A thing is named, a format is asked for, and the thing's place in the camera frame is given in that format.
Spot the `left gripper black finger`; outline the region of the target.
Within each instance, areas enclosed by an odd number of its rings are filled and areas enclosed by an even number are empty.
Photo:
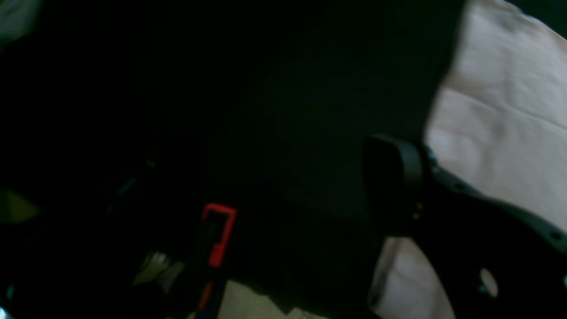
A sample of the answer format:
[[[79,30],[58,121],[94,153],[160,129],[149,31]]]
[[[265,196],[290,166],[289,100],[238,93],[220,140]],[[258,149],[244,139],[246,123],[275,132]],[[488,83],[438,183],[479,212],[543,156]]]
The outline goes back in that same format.
[[[362,170],[378,231],[409,237],[458,319],[564,319],[566,234],[438,165],[425,144],[367,136]]]

